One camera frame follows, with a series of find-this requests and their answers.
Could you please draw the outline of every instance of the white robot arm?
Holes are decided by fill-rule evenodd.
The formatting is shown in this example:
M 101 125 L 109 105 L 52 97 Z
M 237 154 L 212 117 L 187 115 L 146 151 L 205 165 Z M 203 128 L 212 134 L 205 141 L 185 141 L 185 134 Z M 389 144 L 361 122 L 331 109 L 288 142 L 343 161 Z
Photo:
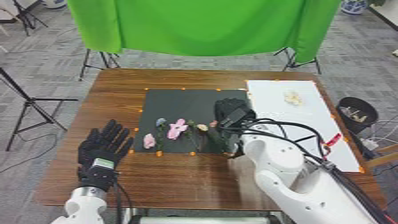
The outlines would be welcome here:
M 265 125 L 252 129 L 267 130 Z M 256 164 L 254 179 L 284 213 L 300 224 L 377 223 L 325 169 L 304 159 L 297 146 L 267 136 L 242 135 Z
M 77 188 L 66 202 L 68 218 L 59 217 L 52 224 L 103 224 L 100 214 L 107 209 L 105 197 L 107 193 L 100 188 Z

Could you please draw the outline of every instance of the black cable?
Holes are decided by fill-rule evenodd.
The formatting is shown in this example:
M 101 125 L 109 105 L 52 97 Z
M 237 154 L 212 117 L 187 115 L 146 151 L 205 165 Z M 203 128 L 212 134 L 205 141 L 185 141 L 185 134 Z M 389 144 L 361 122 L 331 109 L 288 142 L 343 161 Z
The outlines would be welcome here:
M 286 138 L 283 138 L 281 136 L 270 134 L 268 132 L 261 132 L 260 130 L 254 130 L 254 129 L 247 129 L 247 128 L 222 128 L 224 130 L 231 130 L 231 131 L 240 131 L 242 133 L 240 134 L 247 134 L 247 135 L 263 135 L 263 136 L 268 136 L 268 137 L 274 137 L 284 141 L 288 141 L 292 144 L 295 144 L 295 146 L 299 147 L 299 149 L 302 150 L 304 152 L 304 156 L 309 156 L 315 161 L 322 164 L 325 162 L 325 160 L 316 157 L 315 155 L 311 155 L 308 153 L 308 150 L 304 149 L 304 147 L 297 144 L 297 142 Z M 331 170 L 324 167 L 325 171 L 331 173 L 338 183 L 345 186 L 347 190 L 352 192 L 356 198 L 357 198 L 357 201 L 361 202 L 363 206 L 364 206 L 364 209 L 373 217 L 373 219 L 377 220 L 377 222 L 380 224 L 388 224 L 391 223 L 389 220 L 388 220 L 388 217 L 386 217 L 386 214 L 382 212 L 382 209 L 380 207 L 377 206 L 375 202 L 372 201 L 366 193 L 363 192 L 363 189 L 359 188 L 357 184 L 352 182 L 352 180 L 347 178 L 341 170 L 334 167 Z
M 256 124 L 272 124 L 272 125 L 288 125 L 288 126 L 295 126 L 300 127 L 304 129 L 308 129 L 315 135 L 316 135 L 316 139 L 318 139 L 318 152 L 320 152 L 320 156 L 322 158 L 327 160 L 325 158 L 325 153 L 324 153 L 324 149 L 322 149 L 322 144 L 325 143 L 320 132 L 304 124 L 293 123 L 293 122 L 284 122 L 284 121 L 274 121 L 274 122 L 258 122 Z
M 309 135 L 308 137 L 297 139 L 295 142 L 299 143 L 299 142 L 309 140 L 309 139 L 315 138 L 315 137 L 316 137 L 316 135 Z
M 13 166 L 9 166 L 2 171 L 0 171 L 0 174 L 9 170 L 13 169 L 16 166 L 20 166 L 23 163 L 27 163 L 30 160 L 38 159 L 41 156 L 45 156 L 45 154 L 52 151 L 52 149 L 55 148 L 57 146 L 57 142 L 59 142 L 59 138 L 57 138 L 57 135 L 55 134 L 48 134 L 46 136 L 53 135 L 55 136 L 55 141 L 53 141 L 53 145 L 52 147 L 48 148 L 48 150 L 38 155 L 34 156 L 32 158 L 29 158 L 27 160 L 23 160 L 20 163 L 16 163 Z
M 117 182 L 114 182 L 114 192 L 116 192 L 116 224 L 121 223 L 121 192 L 119 192 L 119 186 Z
M 320 161 L 318 160 L 320 158 L 308 152 L 308 150 L 299 145 L 299 143 L 293 140 L 290 140 L 288 138 L 281 137 L 279 135 L 274 135 L 272 133 L 263 132 L 263 131 L 260 131 L 256 129 L 249 129 L 249 128 L 222 128 L 221 127 L 221 129 L 226 130 L 226 131 L 242 131 L 240 132 L 240 135 L 263 135 L 267 137 L 272 137 L 272 138 L 277 138 L 277 139 L 288 141 L 297 146 L 297 148 L 300 149 L 300 151 L 304 152 L 304 156 L 311 157 L 316 160 L 316 162 Z
M 276 120 L 270 119 L 270 118 L 258 118 L 258 119 L 252 119 L 251 121 L 252 121 L 252 122 L 258 122 L 258 121 L 261 121 L 261 120 L 265 120 L 265 121 L 274 121 L 274 122 L 276 122 Z M 283 132 L 283 137 L 288 138 L 288 133 L 286 133 L 286 131 L 284 131 L 283 125 L 277 124 L 277 127 L 279 127 L 281 132 Z
M 379 175 L 384 173 L 384 171 L 393 170 L 396 167 L 398 167 L 398 164 L 396 164 L 395 166 L 391 166 L 388 169 L 384 169 L 384 170 L 379 172 L 379 174 L 373 174 L 373 176 L 379 176 Z
M 357 184 L 352 182 L 350 178 L 345 176 L 345 174 L 338 168 L 334 168 L 331 174 L 332 174 L 336 181 L 341 183 L 345 188 L 350 190 L 377 223 L 380 223 L 380 224 L 391 223 L 386 218 L 386 214 L 382 212 L 379 205 L 372 201 L 363 189 L 359 188 Z
M 132 202 L 132 199 L 130 199 L 130 195 L 128 195 L 128 192 L 126 192 L 126 190 L 125 190 L 125 188 L 123 188 L 123 186 L 121 186 L 119 183 L 117 183 L 117 187 L 119 187 L 121 192 L 123 192 L 123 194 L 125 194 L 125 197 L 126 197 L 126 199 L 128 199 L 128 208 L 133 209 L 133 202 Z

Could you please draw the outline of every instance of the wooden table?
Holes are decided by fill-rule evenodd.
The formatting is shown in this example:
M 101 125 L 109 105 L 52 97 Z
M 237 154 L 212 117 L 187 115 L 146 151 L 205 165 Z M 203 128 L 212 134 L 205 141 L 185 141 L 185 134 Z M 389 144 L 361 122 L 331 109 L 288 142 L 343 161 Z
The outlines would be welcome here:
M 77 181 L 77 149 L 89 130 L 103 127 L 116 119 L 132 129 L 139 127 L 141 108 L 149 89 L 238 89 L 245 80 L 313 80 L 327 102 L 345 136 L 334 105 L 316 77 L 293 72 L 238 72 L 190 70 L 110 69 L 100 73 L 89 96 L 69 128 L 57 159 L 36 193 L 45 205 L 64 205 Z M 359 163 L 364 164 L 357 147 L 348 142 Z M 228 160 L 222 155 L 130 153 L 117 167 L 121 184 L 137 208 L 279 210 L 260 191 L 252 180 L 252 164 L 242 159 Z M 348 174 L 373 201 L 384 207 L 386 201 L 372 175 Z M 114 206 L 114 195 L 109 194 Z

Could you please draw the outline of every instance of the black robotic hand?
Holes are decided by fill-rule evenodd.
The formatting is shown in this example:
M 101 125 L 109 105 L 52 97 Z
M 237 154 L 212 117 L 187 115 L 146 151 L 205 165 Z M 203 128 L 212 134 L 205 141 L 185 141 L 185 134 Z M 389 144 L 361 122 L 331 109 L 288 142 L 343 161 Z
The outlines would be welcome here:
M 110 120 L 101 132 L 98 128 L 91 130 L 78 147 L 80 186 L 98 187 L 105 192 L 117 178 L 116 166 L 133 145 L 133 138 L 128 138 L 128 135 L 130 130 L 123 129 L 116 120 Z
M 256 119 L 256 112 L 249 108 L 245 100 L 224 99 L 215 102 L 217 130 L 240 128 L 244 121 Z

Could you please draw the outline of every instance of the pink toy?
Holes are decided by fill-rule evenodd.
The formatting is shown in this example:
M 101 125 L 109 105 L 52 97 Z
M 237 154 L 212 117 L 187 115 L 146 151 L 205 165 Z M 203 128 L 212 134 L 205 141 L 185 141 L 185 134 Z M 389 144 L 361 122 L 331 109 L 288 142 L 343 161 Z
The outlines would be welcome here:
M 149 149 L 157 145 L 157 140 L 153 138 L 153 134 L 148 134 L 144 137 L 144 148 Z
M 185 119 L 178 119 L 176 124 L 171 124 L 171 130 L 167 133 L 167 138 L 176 140 L 181 132 L 187 131 L 189 125 L 185 125 Z

